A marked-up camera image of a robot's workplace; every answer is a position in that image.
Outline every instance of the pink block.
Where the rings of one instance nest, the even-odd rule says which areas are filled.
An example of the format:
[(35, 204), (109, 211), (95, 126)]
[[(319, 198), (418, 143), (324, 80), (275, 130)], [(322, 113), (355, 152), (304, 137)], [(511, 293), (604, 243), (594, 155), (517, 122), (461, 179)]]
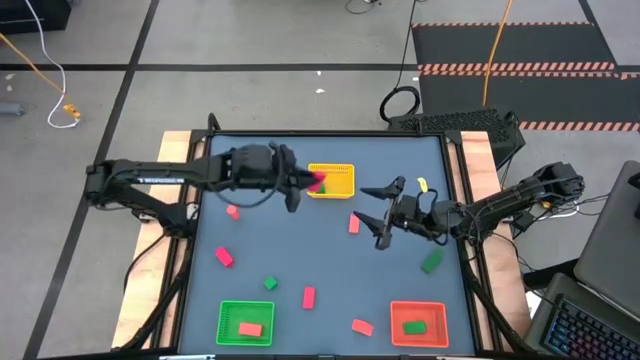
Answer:
[(318, 190), (320, 190), (320, 186), (322, 185), (322, 182), (327, 177), (327, 174), (320, 171), (316, 171), (313, 173), (313, 177), (315, 177), (316, 180), (318, 180), (318, 182), (309, 186), (307, 190), (309, 190), (309, 192), (318, 192)]
[(231, 265), (233, 265), (233, 257), (231, 256), (231, 254), (229, 254), (227, 249), (223, 248), (222, 246), (216, 249), (216, 256), (218, 257), (218, 260), (220, 260), (222, 265), (224, 265), (224, 267), (230, 267)]
[(238, 213), (238, 208), (233, 206), (233, 205), (227, 206), (227, 214), (229, 214), (229, 216), (231, 216), (231, 218), (233, 220), (240, 219), (240, 214)]
[(360, 334), (371, 336), (373, 334), (373, 325), (360, 319), (353, 319), (351, 329)]
[(313, 286), (304, 287), (304, 296), (302, 298), (302, 308), (312, 310), (316, 299), (316, 288)]
[(240, 323), (238, 328), (238, 334), (248, 336), (260, 336), (262, 335), (262, 325), (251, 323)]
[(360, 232), (360, 219), (353, 214), (349, 216), (349, 232), (351, 234), (357, 234)]

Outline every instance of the laptop keyboard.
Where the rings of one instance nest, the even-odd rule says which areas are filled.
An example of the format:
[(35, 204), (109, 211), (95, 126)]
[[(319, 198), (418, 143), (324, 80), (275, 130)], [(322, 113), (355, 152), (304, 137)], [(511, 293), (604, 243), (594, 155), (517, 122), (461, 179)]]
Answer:
[(559, 296), (542, 345), (580, 359), (640, 360), (640, 346)]

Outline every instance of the concrete floor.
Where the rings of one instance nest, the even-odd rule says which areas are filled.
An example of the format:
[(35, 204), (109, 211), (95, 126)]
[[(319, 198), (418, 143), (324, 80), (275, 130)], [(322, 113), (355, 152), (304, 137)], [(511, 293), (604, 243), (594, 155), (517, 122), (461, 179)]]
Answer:
[[(640, 65), (635, 0), (589, 0), (619, 63)], [(84, 0), (65, 32), (47, 33), (49, 53), (67, 64), (128, 63), (150, 0)], [(343, 0), (160, 0), (141, 63), (399, 63), (411, 2), (386, 0), (367, 15)], [(430, 0), (415, 21), (498, 21), (505, 0)], [(512, 21), (582, 21), (578, 0), (516, 0)], [(11, 36), (44, 63), (37, 35)], [(413, 45), (408, 62), (415, 63)], [(0, 44), (0, 64), (20, 63)], [(32, 72), (0, 72), (0, 100), (25, 104), (22, 118), (0, 121), (0, 358), (22, 358), (120, 87), (121, 72), (70, 72), (69, 93), (84, 114), (76, 129), (49, 128), (57, 94)], [(405, 74), (403, 84), (416, 74)], [(395, 71), (137, 72), (108, 158), (153, 160), (166, 129), (204, 127), (214, 111), (224, 128), (383, 129), (378, 105)], [(316, 93), (317, 89), (325, 90)], [(389, 112), (405, 109), (400, 98)], [(65, 121), (59, 114), (57, 121)], [(507, 177), (571, 162), (586, 197), (606, 193), (619, 167), (640, 158), (637, 133), (525, 132), (527, 146)], [(596, 211), (599, 205), (585, 210)], [(537, 224), (518, 239), (522, 256), (544, 267), (579, 255), (595, 218)], [(90, 210), (40, 356), (107, 351), (138, 223), (127, 212)]]

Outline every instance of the yellow object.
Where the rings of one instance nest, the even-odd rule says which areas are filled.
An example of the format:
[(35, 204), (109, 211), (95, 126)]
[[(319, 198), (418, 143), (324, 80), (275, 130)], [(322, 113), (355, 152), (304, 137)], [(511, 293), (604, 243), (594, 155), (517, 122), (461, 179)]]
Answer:
[(314, 199), (348, 199), (356, 193), (356, 169), (352, 164), (309, 164), (309, 171), (326, 175), (325, 193), (307, 192)]
[[(65, 93), (64, 90), (62, 90), (62, 88), (60, 88), (60, 86), (58, 86), (56, 83), (54, 83), (51, 79), (49, 79), (45, 74), (42, 73), (42, 71), (40, 71), (40, 69), (38, 69), (38, 67), (33, 63), (33, 61), (31, 61), (31, 59), (29, 59), (29, 57), (27, 55), (25, 55), (24, 53), (22, 53), (22, 51), (20, 51), (20, 49), (18, 49), (6, 36), (4, 36), (3, 33), (0, 33), (0, 39), (4, 40), (5, 43), (7, 43), (7, 45), (9, 46), (9, 48), (11, 48), (11, 50), (13, 50), (16, 54), (18, 54), (18, 56), (20, 56), (27, 64), (29, 64), (29, 66), (31, 66), (31, 68), (33, 69), (33, 71), (36, 72), (36, 74), (38, 74), (38, 76), (40, 76), (42, 78), (42, 80), (46, 81), (49, 85), (51, 85), (54, 89), (58, 90), (58, 92), (62, 95), (64, 95), (65, 97), (69, 98), (67, 96), (67, 94)], [(80, 119), (80, 113), (76, 110), (76, 107), (73, 104), (67, 104), (63, 107), (63, 109), (69, 113), (69, 115), (73, 116), (76, 120)]]
[(427, 180), (425, 180), (425, 178), (419, 177), (417, 180), (418, 180), (418, 183), (420, 184), (420, 191), (422, 192), (429, 191), (429, 185), (427, 185)]
[(493, 56), (496, 54), (496, 49), (498, 48), (498, 43), (500, 42), (500, 36), (502, 36), (502, 28), (504, 28), (504, 24), (507, 22), (507, 17), (509, 17), (509, 11), (511, 11), (511, 4), (513, 0), (509, 0), (507, 3), (507, 8), (504, 11), (504, 15), (502, 16), (502, 21), (500, 21), (500, 27), (498, 28), (498, 34), (496, 35), (496, 39), (493, 42), (493, 48), (491, 48), (491, 55), (489, 55), (489, 62), (487, 63), (487, 69), (484, 72), (484, 89), (482, 91), (482, 106), (487, 105), (487, 93), (489, 92), (489, 74), (491, 74), (491, 65), (493, 65)]

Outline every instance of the orange cable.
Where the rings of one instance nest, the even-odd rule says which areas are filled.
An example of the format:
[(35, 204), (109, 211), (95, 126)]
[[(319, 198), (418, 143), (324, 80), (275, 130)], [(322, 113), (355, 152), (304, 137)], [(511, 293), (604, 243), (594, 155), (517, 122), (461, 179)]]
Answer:
[(61, 94), (64, 93), (64, 91), (62, 91), (62, 89), (53, 81), (51, 81), (46, 75), (44, 75), (40, 69), (38, 69), (38, 67), (31, 61), (31, 59), (29, 59), (27, 57), (27, 55), (23, 54), (22, 51), (20, 51), (15, 45), (13, 45), (13, 43), (11, 41), (9, 41), (9, 39), (7, 39), (6, 36), (4, 36), (3, 33), (0, 33), (0, 39), (4, 40), (4, 42), (7, 43), (7, 45), (9, 45), (9, 47), (11, 48), (11, 50), (15, 51), (16, 54), (18, 54), (24, 61), (27, 62), (27, 64), (29, 64), (29, 66), (31, 66), (31, 68), (33, 69), (33, 71), (35, 71), (38, 75), (40, 75), (40, 77), (46, 81), (47, 83), (49, 83), (49, 85), (53, 86), (56, 90), (58, 90)]
[(509, 17), (509, 11), (511, 11), (511, 4), (513, 0), (509, 0), (507, 3), (507, 8), (504, 11), (504, 15), (502, 16), (502, 21), (500, 21), (500, 28), (498, 28), (498, 34), (496, 35), (496, 39), (493, 42), (493, 48), (491, 49), (491, 54), (489, 55), (489, 62), (487, 62), (487, 69), (484, 72), (484, 89), (482, 90), (482, 106), (487, 105), (487, 95), (489, 93), (489, 74), (491, 74), (491, 65), (493, 65), (493, 57), (496, 54), (496, 49), (498, 48), (498, 43), (500, 42), (500, 36), (502, 36), (502, 28), (504, 28), (504, 24), (507, 22), (507, 17)]

